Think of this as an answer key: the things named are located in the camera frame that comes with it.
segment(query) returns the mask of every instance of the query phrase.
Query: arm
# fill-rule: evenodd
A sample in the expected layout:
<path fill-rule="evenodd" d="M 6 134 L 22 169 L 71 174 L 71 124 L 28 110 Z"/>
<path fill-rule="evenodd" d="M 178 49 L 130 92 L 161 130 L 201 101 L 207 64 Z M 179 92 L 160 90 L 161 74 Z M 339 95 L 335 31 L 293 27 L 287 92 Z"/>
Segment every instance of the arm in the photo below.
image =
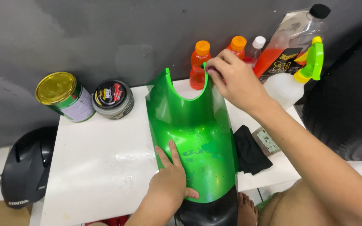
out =
<path fill-rule="evenodd" d="M 227 81 L 208 70 L 220 94 L 266 129 L 327 210 L 340 223 L 362 225 L 362 177 L 290 117 L 231 52 L 222 51 L 207 66 L 214 66 Z"/>
<path fill-rule="evenodd" d="M 170 140 L 168 145 L 174 164 L 159 146 L 154 148 L 164 168 L 152 177 L 148 193 L 125 226 L 164 226 L 181 206 L 184 197 L 199 198 L 197 191 L 186 187 L 185 170 L 174 142 Z"/>

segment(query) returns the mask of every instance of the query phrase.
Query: clear bottle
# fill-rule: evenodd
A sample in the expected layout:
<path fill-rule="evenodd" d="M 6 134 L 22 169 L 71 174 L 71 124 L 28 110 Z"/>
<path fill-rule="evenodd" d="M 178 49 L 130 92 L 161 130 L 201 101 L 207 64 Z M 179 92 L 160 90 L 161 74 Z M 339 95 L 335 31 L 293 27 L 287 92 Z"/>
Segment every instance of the clear bottle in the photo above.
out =
<path fill-rule="evenodd" d="M 261 49 L 264 47 L 265 42 L 266 39 L 264 37 L 258 36 L 255 38 L 252 46 L 245 52 L 245 57 L 243 61 L 246 64 L 250 65 L 252 69 L 255 68 L 256 61 L 261 55 Z"/>
<path fill-rule="evenodd" d="M 205 86 L 205 70 L 200 65 L 208 61 L 210 44 L 207 41 L 199 41 L 195 45 L 195 51 L 191 56 L 191 71 L 189 73 L 189 84 L 193 89 L 202 90 Z"/>
<path fill-rule="evenodd" d="M 231 50 L 231 52 L 236 55 L 239 59 L 243 60 L 245 55 L 245 45 L 247 44 L 247 40 L 243 36 L 235 36 L 227 49 Z"/>
<path fill-rule="evenodd" d="M 311 46 L 314 37 L 323 37 L 326 26 L 323 23 L 330 9 L 323 4 L 315 4 L 309 12 L 302 12 L 282 23 L 266 49 L 259 56 L 254 69 L 262 82 L 279 73 L 294 74 L 305 62 L 294 62 Z"/>
<path fill-rule="evenodd" d="M 270 77 L 264 88 L 269 96 L 287 110 L 304 95 L 304 85 L 311 78 L 320 79 L 323 65 L 323 44 L 321 37 L 312 40 L 312 46 L 308 52 L 298 58 L 297 61 L 307 61 L 304 68 L 299 69 L 294 76 L 287 73 L 279 73 Z"/>

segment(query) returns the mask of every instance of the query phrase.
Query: white table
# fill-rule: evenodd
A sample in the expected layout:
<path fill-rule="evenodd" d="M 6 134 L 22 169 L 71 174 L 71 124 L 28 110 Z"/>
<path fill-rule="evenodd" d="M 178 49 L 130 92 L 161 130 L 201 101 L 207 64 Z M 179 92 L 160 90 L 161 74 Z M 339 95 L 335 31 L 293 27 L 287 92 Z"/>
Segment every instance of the white table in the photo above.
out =
<path fill-rule="evenodd" d="M 188 80 L 174 82 L 185 98 L 200 91 Z M 40 226 L 70 226 L 134 213 L 158 172 L 150 136 L 145 96 L 146 86 L 132 88 L 133 110 L 120 120 L 99 114 L 82 123 L 64 117 L 59 121 Z M 226 101 L 233 132 L 241 125 L 251 132 L 259 123 Z M 291 107 L 287 112 L 301 125 Z M 269 157 L 273 166 L 255 176 L 238 174 L 238 190 L 294 181 L 300 178 L 286 156 Z"/>

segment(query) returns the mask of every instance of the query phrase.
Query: black cloth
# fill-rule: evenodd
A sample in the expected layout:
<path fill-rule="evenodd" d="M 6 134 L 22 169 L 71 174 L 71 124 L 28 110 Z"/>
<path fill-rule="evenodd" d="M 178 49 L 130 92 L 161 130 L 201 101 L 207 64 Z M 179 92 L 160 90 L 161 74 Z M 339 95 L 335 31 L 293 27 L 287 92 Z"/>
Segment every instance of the black cloth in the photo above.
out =
<path fill-rule="evenodd" d="M 262 152 L 247 126 L 242 125 L 234 133 L 234 141 L 237 148 L 239 172 L 250 172 L 255 175 L 273 165 Z"/>

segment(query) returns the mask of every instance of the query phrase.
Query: white bottle cap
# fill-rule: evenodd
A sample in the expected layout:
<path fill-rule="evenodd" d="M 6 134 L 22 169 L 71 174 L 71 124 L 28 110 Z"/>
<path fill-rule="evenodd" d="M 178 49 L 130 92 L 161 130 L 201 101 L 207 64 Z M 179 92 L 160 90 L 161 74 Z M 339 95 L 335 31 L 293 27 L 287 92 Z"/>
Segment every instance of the white bottle cap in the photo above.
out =
<path fill-rule="evenodd" d="M 258 36 L 255 38 L 254 42 L 252 43 L 252 46 L 254 46 L 255 49 L 262 49 L 266 42 L 266 38 L 262 36 Z"/>

